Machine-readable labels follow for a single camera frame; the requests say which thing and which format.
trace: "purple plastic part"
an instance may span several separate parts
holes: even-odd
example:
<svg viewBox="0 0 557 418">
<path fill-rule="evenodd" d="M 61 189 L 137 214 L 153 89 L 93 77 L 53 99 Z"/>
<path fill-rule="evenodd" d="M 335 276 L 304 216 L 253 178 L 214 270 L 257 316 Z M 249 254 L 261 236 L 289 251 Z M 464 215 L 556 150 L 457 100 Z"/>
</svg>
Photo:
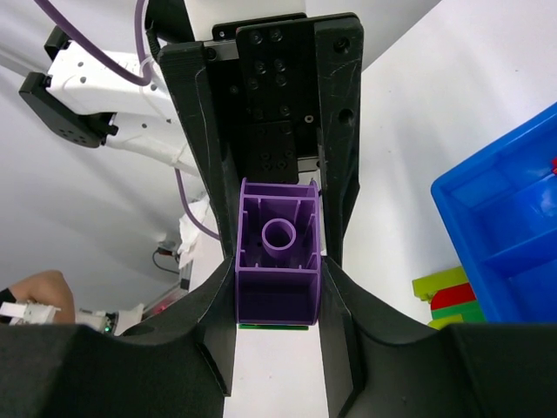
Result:
<svg viewBox="0 0 557 418">
<path fill-rule="evenodd" d="M 236 253 L 240 324 L 313 325 L 321 295 L 317 184 L 242 182 Z"/>
</svg>

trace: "white backdrop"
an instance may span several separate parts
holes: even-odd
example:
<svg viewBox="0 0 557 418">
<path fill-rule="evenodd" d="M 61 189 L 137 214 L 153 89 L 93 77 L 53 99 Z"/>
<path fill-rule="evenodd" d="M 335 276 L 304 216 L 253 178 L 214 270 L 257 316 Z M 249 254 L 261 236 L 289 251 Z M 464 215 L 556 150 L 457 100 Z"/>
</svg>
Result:
<svg viewBox="0 0 557 418">
<path fill-rule="evenodd" d="M 128 51 L 132 3 L 55 2 L 102 47 Z M 321 4 L 308 3 L 309 10 Z M 29 57 L 48 33 L 33 8 L 0 2 L 0 44 Z M 360 18 L 368 13 L 377 14 L 363 8 Z M 556 17 L 554 0 L 443 0 L 364 73 L 361 191 L 345 270 L 405 314 L 428 321 L 411 280 L 458 264 L 430 197 L 432 182 L 557 100 Z M 155 237 L 181 213 L 172 172 L 53 138 L 18 101 L 17 79 L 0 76 L 3 283 L 60 268 L 79 302 L 112 307 L 166 286 L 148 257 Z M 218 244 L 204 239 L 204 246 L 197 283 L 219 263 Z M 318 329 L 238 332 L 225 416 L 326 416 Z"/>
</svg>

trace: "green toy block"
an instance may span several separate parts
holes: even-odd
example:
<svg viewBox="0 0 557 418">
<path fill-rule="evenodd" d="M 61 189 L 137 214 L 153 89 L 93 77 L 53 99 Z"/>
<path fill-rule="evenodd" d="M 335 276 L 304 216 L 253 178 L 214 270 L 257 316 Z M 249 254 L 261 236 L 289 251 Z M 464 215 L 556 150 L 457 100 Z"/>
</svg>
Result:
<svg viewBox="0 0 557 418">
<path fill-rule="evenodd" d="M 446 316 L 445 318 L 440 318 L 438 320 L 432 320 L 428 326 L 435 329 L 441 329 L 446 327 L 449 324 L 456 324 L 458 322 L 464 322 L 464 318 L 461 314 L 453 315 L 453 316 Z"/>
<path fill-rule="evenodd" d="M 413 280 L 414 295 L 420 300 L 431 302 L 433 296 L 448 287 L 463 285 L 468 282 L 464 269 L 460 267 L 451 268 L 443 272 L 431 274 L 420 279 Z"/>
<path fill-rule="evenodd" d="M 444 307 L 442 309 L 435 309 L 432 311 L 432 317 L 435 320 L 440 320 L 441 318 L 446 318 L 447 316 L 453 316 L 461 314 L 466 322 L 465 315 L 467 313 L 475 313 L 477 311 L 481 312 L 480 304 L 477 300 L 473 302 L 461 303 L 460 305 L 455 305 L 453 307 Z"/>
<path fill-rule="evenodd" d="M 486 317 L 484 313 L 481 312 L 480 307 L 478 307 L 477 311 L 464 312 L 462 317 L 464 318 L 464 322 L 486 322 Z"/>
<path fill-rule="evenodd" d="M 271 329 L 273 331 L 307 331 L 310 329 L 306 325 L 251 325 L 239 324 L 239 329 Z"/>
</svg>

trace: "blue container divider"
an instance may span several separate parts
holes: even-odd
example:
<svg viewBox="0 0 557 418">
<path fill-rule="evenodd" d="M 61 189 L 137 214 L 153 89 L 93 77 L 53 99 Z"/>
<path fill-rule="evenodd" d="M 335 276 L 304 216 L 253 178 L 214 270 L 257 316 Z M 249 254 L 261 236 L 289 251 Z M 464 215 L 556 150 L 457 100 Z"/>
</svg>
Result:
<svg viewBox="0 0 557 418">
<path fill-rule="evenodd" d="M 433 183 L 487 320 L 557 322 L 554 158 L 557 103 Z"/>
</svg>

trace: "purple cable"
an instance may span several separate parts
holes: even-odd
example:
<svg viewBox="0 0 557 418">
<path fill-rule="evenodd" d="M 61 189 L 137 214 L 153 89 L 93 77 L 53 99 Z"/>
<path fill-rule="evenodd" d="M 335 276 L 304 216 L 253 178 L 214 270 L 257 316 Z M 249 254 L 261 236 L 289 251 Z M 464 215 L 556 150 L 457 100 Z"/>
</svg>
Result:
<svg viewBox="0 0 557 418">
<path fill-rule="evenodd" d="M 207 228 L 205 225 L 203 225 L 201 222 L 199 222 L 196 219 L 196 217 L 193 216 L 193 213 L 191 213 L 190 206 L 188 205 L 188 200 L 185 198 L 185 190 L 184 190 L 184 183 L 182 182 L 182 174 L 180 173 L 180 170 L 178 168 L 175 168 L 174 172 L 176 173 L 176 180 L 178 182 L 178 190 L 180 191 L 180 199 L 182 200 L 182 206 L 184 207 L 186 216 L 190 219 L 192 224 L 195 225 L 199 229 L 199 231 L 201 231 L 202 233 L 206 233 L 211 238 L 219 240 L 220 237 L 218 236 L 217 233 L 214 233 L 209 228 Z"/>
<path fill-rule="evenodd" d="M 143 76 L 140 77 L 132 72 L 127 71 L 124 67 L 120 66 L 116 61 L 102 52 L 94 43 L 92 43 L 83 33 L 81 33 L 73 24 L 71 24 L 68 19 L 60 13 L 56 7 L 52 5 L 49 0 L 35 0 L 35 3 L 40 7 L 44 13 L 52 21 L 63 30 L 66 35 L 71 39 L 76 41 L 81 47 L 89 52 L 92 57 L 94 57 L 98 62 L 105 65 L 109 70 L 114 71 L 121 78 L 129 81 L 130 83 L 145 86 L 151 82 L 152 71 L 151 67 L 146 64 L 143 68 Z M 145 5 L 145 0 L 138 0 L 136 3 L 136 9 L 134 13 L 134 28 L 135 28 L 135 39 L 136 39 L 136 49 L 138 50 L 139 63 L 142 64 L 146 59 L 144 43 L 143 43 L 143 29 L 142 29 L 142 15 L 143 8 Z"/>
</svg>

